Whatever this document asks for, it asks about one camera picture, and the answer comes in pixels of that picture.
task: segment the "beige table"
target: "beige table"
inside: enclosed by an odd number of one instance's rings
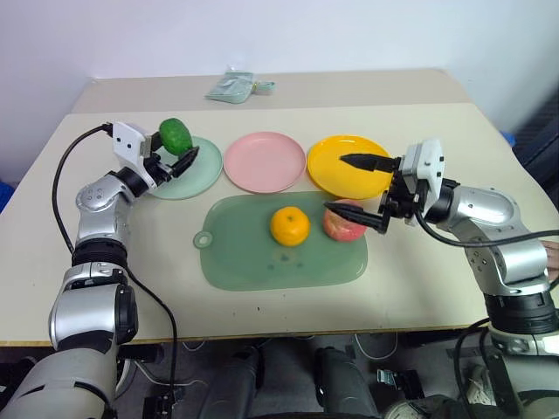
[[[70,265],[52,216],[52,176],[67,145],[106,120],[130,121],[155,131],[161,120],[176,116],[193,134],[215,141],[222,152],[239,136],[260,130],[291,135],[305,149],[331,134],[359,134],[379,141],[393,155],[437,136],[445,151],[447,177],[511,194],[531,230],[559,224],[553,204],[505,140],[442,72],[266,79],[279,81],[276,94],[250,98],[241,106],[200,99],[216,78],[106,80],[86,89],[0,216],[0,343],[48,344],[48,313]],[[363,94],[363,87],[370,93]],[[347,92],[355,95],[356,103]],[[71,237],[78,225],[76,193],[115,168],[111,141],[104,134],[84,141],[69,158],[59,205]],[[313,189],[305,175],[289,190]],[[192,238],[213,203],[240,194],[244,192],[222,174],[195,198],[166,202],[146,196],[135,205],[130,266],[173,310],[182,338],[432,329],[467,325],[486,315],[463,251],[399,220],[392,222],[386,236],[367,233],[367,270],[345,285],[263,292],[214,288],[204,279]],[[374,210],[378,202],[367,205]],[[163,311],[142,291],[136,294],[136,339],[168,338],[170,326]]]

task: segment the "black cable wire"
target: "black cable wire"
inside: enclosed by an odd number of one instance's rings
[[[460,398],[462,399],[462,402],[464,403],[464,408],[466,409],[466,413],[468,414],[468,417],[470,419],[477,419],[477,416],[475,415],[475,413],[473,413],[472,405],[468,401],[468,398],[467,398],[467,395],[466,395],[466,386],[465,386],[464,382],[462,381],[462,374],[460,372],[460,351],[462,349],[462,343],[464,342],[464,339],[466,338],[466,336],[468,336],[469,334],[478,332],[479,331],[478,327],[487,323],[488,321],[489,321],[489,318],[485,318],[485,319],[482,319],[480,321],[476,321],[475,323],[470,325],[458,337],[458,340],[456,341],[456,346],[454,347],[454,360],[453,360],[454,361],[454,378],[456,379],[456,384],[458,385],[458,391],[460,393]]]
[[[485,328],[480,334],[480,354],[481,354],[481,358],[483,359],[483,363],[486,364],[486,367],[487,367],[486,337],[488,333],[489,333],[489,329]]]
[[[171,322],[171,328],[173,330],[173,343],[171,347],[171,368],[169,372],[169,392],[171,393],[171,397],[173,397],[173,401],[174,401],[175,400],[176,352],[177,352],[176,350],[178,345],[175,316],[173,315],[173,312],[171,312],[170,308],[168,308],[167,305],[163,303],[163,301],[159,297],[157,297],[157,295],[155,295],[154,292],[152,292],[149,288],[147,288],[147,286],[145,286],[142,282],[140,282],[140,280],[138,280],[138,278],[134,275],[134,273],[130,270],[128,266],[125,269],[130,279],[132,279],[132,281],[136,285],[138,285],[143,291],[145,291],[145,293],[147,293],[149,297],[154,299],[155,302],[159,304],[159,306],[161,306],[169,316],[169,320]]]
[[[64,154],[60,158],[59,165],[58,165],[58,167],[56,169],[56,173],[54,175],[54,179],[52,180],[52,212],[54,213],[54,218],[56,219],[56,223],[59,227],[60,234],[62,235],[62,238],[64,239],[64,241],[66,243],[66,247],[68,248],[70,253],[73,253],[74,248],[73,248],[72,240],[70,240],[70,238],[68,236],[68,233],[66,231],[66,227],[64,226],[64,222],[62,221],[62,218],[60,217],[59,205],[58,205],[58,190],[59,190],[60,174],[62,173],[62,168],[64,167],[64,163],[66,162],[66,159],[68,158],[68,155],[70,155],[72,150],[74,150],[74,148],[78,144],[80,144],[85,138],[87,138],[90,135],[93,135],[95,133],[98,133],[99,131],[105,131],[109,135],[112,135],[113,125],[110,124],[110,123],[99,125],[98,127],[90,129],[89,131],[83,133],[78,138],[76,138],[72,142],[72,144],[70,144],[70,146],[68,146],[68,148],[66,149],[66,151],[64,152]],[[163,301],[159,297],[157,297],[157,295],[155,295],[154,292],[152,292],[149,288],[147,288],[147,286],[145,286],[142,282],[140,282],[140,280],[134,275],[134,273],[130,270],[130,268],[128,266],[126,266],[124,268],[126,269],[126,272],[127,272],[128,276],[130,277],[130,279],[136,285],[138,285],[143,291],[145,291],[145,293],[147,293],[149,295],[149,297],[151,297],[159,306],[161,306],[163,308],[163,310],[165,310],[165,312],[169,316],[169,320],[170,320],[170,323],[171,323],[171,328],[172,328],[172,331],[173,331],[173,342],[172,342],[172,348],[171,348],[171,368],[170,368],[170,372],[169,372],[169,392],[171,394],[172,401],[174,402],[175,401],[176,353],[177,353],[177,346],[178,346],[175,316],[173,315],[173,312],[171,312],[170,309],[167,307],[167,305],[165,303],[163,303]]]
[[[466,247],[466,248],[493,247],[493,246],[502,246],[502,245],[505,245],[505,244],[524,242],[526,240],[532,240],[532,239],[538,238],[538,237],[559,236],[559,230],[545,230],[545,231],[537,231],[535,233],[522,234],[520,236],[515,236],[515,237],[503,238],[501,240],[487,240],[485,242],[481,242],[481,241],[479,241],[479,242],[459,242],[458,240],[452,240],[450,238],[447,238],[445,236],[441,236],[440,234],[438,234],[425,221],[425,219],[423,218],[423,214],[421,214],[421,211],[419,209],[416,209],[414,214],[415,214],[416,219],[418,220],[418,223],[421,226],[421,228],[423,230],[425,230],[425,232],[429,236],[437,239],[439,242],[442,242],[444,244],[448,244],[450,246],[455,246],[455,247]]]
[[[62,168],[64,167],[64,163],[66,162],[68,155],[70,155],[72,150],[74,150],[74,148],[78,144],[80,144],[85,138],[89,137],[90,135],[98,133],[99,131],[109,132],[111,129],[112,129],[111,124],[107,123],[107,124],[99,125],[98,127],[95,127],[94,129],[90,129],[86,133],[83,133],[78,138],[76,138],[72,142],[72,144],[68,146],[68,148],[66,149],[62,157],[60,157],[59,166],[56,168],[56,173],[54,174],[54,179],[52,180],[52,196],[51,196],[52,212],[54,213],[54,219],[56,220],[56,224],[59,226],[60,234],[62,235],[62,238],[64,239],[64,242],[66,243],[66,247],[68,248],[70,253],[73,253],[72,240],[70,240],[68,236],[68,232],[66,231],[66,227],[64,226],[64,223],[62,223],[62,218],[60,217],[60,212],[59,212],[58,192],[59,192],[60,174],[62,173]]]

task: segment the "red apple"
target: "red apple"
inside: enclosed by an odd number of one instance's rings
[[[358,201],[354,201],[352,199],[340,199],[336,202],[348,203],[362,208],[362,205]],[[365,234],[365,231],[367,230],[367,227],[364,225],[345,220],[329,209],[327,209],[324,213],[322,227],[324,228],[324,231],[326,231],[326,234],[338,242],[352,242],[357,240]]]

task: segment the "green cutting board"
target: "green cutting board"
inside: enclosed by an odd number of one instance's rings
[[[367,267],[365,237],[336,242],[322,229],[322,192],[231,196],[208,212],[196,234],[202,271],[208,282],[227,291],[257,291],[343,284]],[[303,210],[311,221],[307,240],[297,247],[278,244],[270,219],[286,206]]]

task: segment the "white wall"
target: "white wall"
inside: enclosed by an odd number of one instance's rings
[[[556,0],[3,0],[0,178],[91,77],[441,67],[500,129],[559,82]]]

